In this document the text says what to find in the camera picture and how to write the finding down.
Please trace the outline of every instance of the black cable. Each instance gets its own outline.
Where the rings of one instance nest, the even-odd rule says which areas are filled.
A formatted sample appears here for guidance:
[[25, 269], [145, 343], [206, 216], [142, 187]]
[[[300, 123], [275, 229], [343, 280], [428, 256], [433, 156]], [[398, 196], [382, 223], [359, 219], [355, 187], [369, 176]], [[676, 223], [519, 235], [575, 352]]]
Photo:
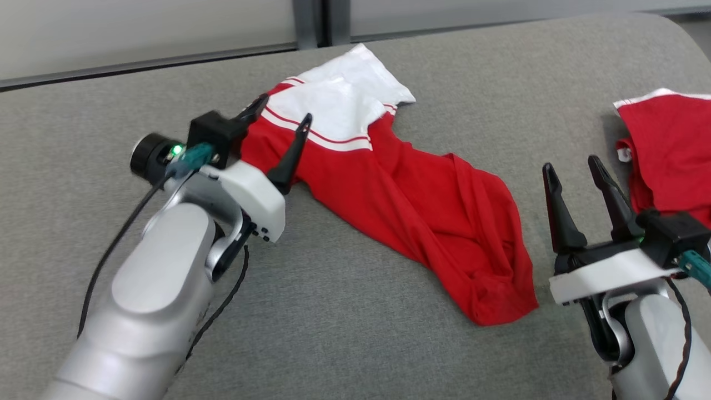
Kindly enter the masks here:
[[683, 379], [684, 377], [686, 367], [689, 365], [689, 356], [691, 355], [691, 315], [689, 314], [689, 307], [686, 305], [684, 297], [681, 295], [681, 292], [676, 287], [676, 285], [674, 285], [674, 282], [672, 282], [671, 278], [666, 278], [666, 281], [671, 290], [674, 292], [674, 296], [676, 296], [676, 300], [681, 306], [681, 315], [682, 317], [684, 317], [685, 341], [684, 348], [681, 351], [681, 363], [679, 364], [679, 368], [676, 370], [676, 378], [674, 379], [674, 382], [672, 382], [672, 384], [669, 386], [669, 391], [667, 392], [667, 395], [664, 398], [664, 400], [672, 400], [676, 395], [676, 389], [678, 389], [679, 385], [681, 384], [681, 379]]
[[218, 307], [217, 310], [210, 316], [210, 319], [208, 319], [207, 322], [203, 325], [202, 328], [198, 331], [198, 334], [195, 335], [195, 339], [193, 340], [193, 344], [190, 346], [190, 349], [188, 350], [188, 355], [186, 355], [185, 360], [188, 361], [191, 355], [193, 355], [193, 348], [200, 342], [200, 339], [203, 337], [205, 332], [207, 332], [208, 328], [215, 322], [215, 320], [222, 314], [222, 311], [224, 311], [225, 307], [230, 304], [230, 301], [232, 301], [232, 298], [235, 297], [235, 294], [237, 294], [237, 291], [240, 289], [240, 285], [242, 285], [242, 281], [245, 279], [245, 275], [247, 275], [247, 266], [249, 265], [250, 261], [250, 251], [247, 248], [247, 245], [244, 247], [245, 249], [245, 261], [242, 264], [242, 272], [240, 273], [240, 277], [237, 279], [237, 283], [235, 283], [235, 286], [232, 288], [230, 291], [230, 294], [225, 298], [225, 300], [220, 304], [220, 307]]
[[148, 201], [153, 197], [153, 195], [160, 190], [163, 185], [173, 177], [175, 172], [170, 172], [166, 174], [166, 176], [163, 177], [158, 183], [153, 185], [151, 190], [146, 194], [146, 196], [143, 197], [143, 199], [138, 203], [136, 208], [133, 210], [129, 218], [124, 222], [124, 225], [121, 227], [121, 230], [119, 233], [116, 235], [114, 238], [113, 242], [109, 245], [109, 247], [106, 249], [104, 252], [104, 255], [101, 257], [101, 260], [99, 260], [99, 263], [96, 265], [96, 268], [94, 269], [94, 273], [91, 275], [91, 280], [89, 281], [89, 286], [87, 286], [87, 293], [84, 296], [84, 305], [82, 306], [82, 317], [79, 319], [79, 332], [77, 333], [77, 339], [79, 339], [79, 336], [81, 336], [82, 331], [84, 330], [84, 324], [87, 322], [87, 314], [89, 313], [89, 301], [91, 301], [91, 294], [94, 291], [94, 286], [96, 285], [96, 281], [99, 278], [99, 273], [101, 273], [102, 268], [104, 268], [104, 264], [106, 261], [109, 259], [109, 256], [111, 253], [114, 251], [114, 248], [116, 248], [116, 245], [119, 244], [119, 241], [121, 238], [126, 234], [126, 231], [129, 230], [131, 227], [131, 224], [136, 220], [136, 217], [138, 214], [141, 212], [141, 210], [148, 204]]

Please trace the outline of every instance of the gray table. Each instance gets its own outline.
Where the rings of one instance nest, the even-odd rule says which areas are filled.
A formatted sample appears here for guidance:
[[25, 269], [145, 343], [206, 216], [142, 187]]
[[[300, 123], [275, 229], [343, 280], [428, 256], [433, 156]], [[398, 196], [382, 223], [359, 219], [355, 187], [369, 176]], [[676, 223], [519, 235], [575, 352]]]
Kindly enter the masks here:
[[[540, 309], [477, 327], [432, 273], [357, 232], [298, 186], [279, 243], [254, 242], [242, 289], [203, 338], [168, 399], [608, 399], [606, 368], [578, 307], [554, 304], [540, 168], [557, 167], [591, 242], [608, 236], [587, 171], [598, 154], [626, 181], [612, 102], [665, 86], [711, 93], [711, 65], [657, 16], [601, 15], [460, 31], [368, 47], [418, 103], [395, 132], [498, 174], [523, 219]], [[37, 397], [75, 336], [95, 263], [148, 189], [128, 169], [151, 131], [235, 114], [282, 78], [347, 47], [282, 53], [0, 93], [0, 393]], [[137, 242], [116, 251], [97, 290]], [[237, 278], [217, 286], [223, 298]], [[711, 341], [704, 290], [681, 285]]]

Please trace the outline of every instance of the red fabric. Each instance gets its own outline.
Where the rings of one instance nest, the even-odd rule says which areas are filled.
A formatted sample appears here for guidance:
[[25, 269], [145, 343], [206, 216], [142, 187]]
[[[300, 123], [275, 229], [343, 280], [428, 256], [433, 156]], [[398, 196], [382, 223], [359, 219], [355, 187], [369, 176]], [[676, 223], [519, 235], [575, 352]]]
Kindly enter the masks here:
[[[505, 184], [454, 154], [413, 149], [393, 134], [393, 120], [386, 112], [369, 126], [373, 151], [337, 152], [308, 141], [297, 179], [359, 231], [434, 271], [477, 324], [512, 322], [535, 309], [531, 261]], [[262, 117], [242, 158], [265, 172], [293, 138]]]
[[687, 211], [711, 228], [711, 100], [662, 95], [622, 105], [634, 170], [629, 179], [636, 212]]

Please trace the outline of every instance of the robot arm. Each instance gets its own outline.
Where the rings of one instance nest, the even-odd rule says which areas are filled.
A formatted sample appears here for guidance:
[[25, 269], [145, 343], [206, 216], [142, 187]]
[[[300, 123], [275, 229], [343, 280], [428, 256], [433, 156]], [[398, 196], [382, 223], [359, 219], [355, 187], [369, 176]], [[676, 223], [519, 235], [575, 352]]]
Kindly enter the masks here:
[[[168, 168], [175, 169], [172, 163], [190, 148], [207, 143], [214, 153], [208, 165], [179, 169], [166, 181], [164, 188], [172, 195], [146, 225], [42, 399], [164, 396], [195, 344], [213, 298], [213, 283], [251, 234], [276, 241], [284, 230], [284, 195], [311, 115], [304, 118], [281, 162], [264, 175], [238, 157], [247, 127], [267, 100], [258, 98], [231, 120], [216, 112], [195, 119], [187, 146], [150, 134], [134, 148], [132, 170], [153, 185]], [[237, 159], [230, 160], [233, 154]], [[216, 221], [231, 231], [225, 234]]]
[[[593, 246], [577, 230], [553, 166], [543, 167], [557, 253], [550, 279], [555, 302], [581, 305], [618, 399], [706, 399], [711, 353], [691, 327], [671, 278], [687, 272], [680, 268], [685, 255], [701, 253], [708, 259], [711, 231], [686, 213], [636, 217], [600, 160], [590, 156], [588, 164], [613, 225], [612, 241]], [[682, 310], [669, 299], [667, 282]]]

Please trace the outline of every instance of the white wall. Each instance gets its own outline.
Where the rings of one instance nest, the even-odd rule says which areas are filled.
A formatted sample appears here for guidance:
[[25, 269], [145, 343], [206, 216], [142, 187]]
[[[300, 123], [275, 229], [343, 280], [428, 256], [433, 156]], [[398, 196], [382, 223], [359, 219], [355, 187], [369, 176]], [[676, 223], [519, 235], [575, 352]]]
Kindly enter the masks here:
[[351, 35], [710, 6], [711, 0], [351, 0]]
[[295, 41], [291, 0], [0, 1], [0, 80]]

